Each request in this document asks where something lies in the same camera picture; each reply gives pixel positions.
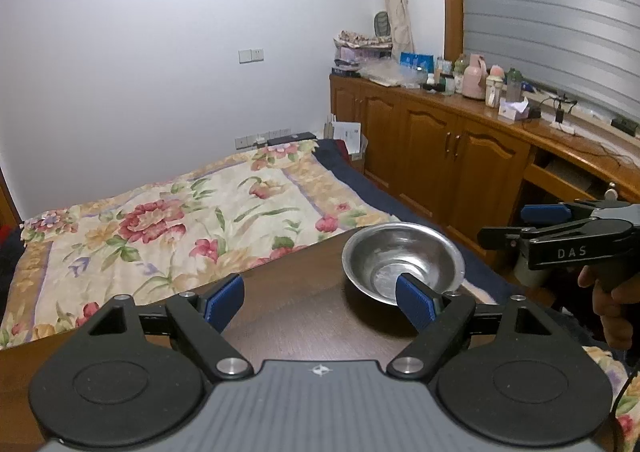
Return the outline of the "right hand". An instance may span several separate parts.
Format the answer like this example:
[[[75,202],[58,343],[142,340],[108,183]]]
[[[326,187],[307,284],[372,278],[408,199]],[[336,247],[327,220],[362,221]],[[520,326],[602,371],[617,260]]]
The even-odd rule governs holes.
[[[639,276],[636,274],[607,293],[604,282],[612,279],[614,271],[602,265],[587,265],[578,276],[582,288],[593,286],[592,310],[598,316],[608,346],[617,350],[629,350],[638,342],[634,324],[623,308],[639,305]]]

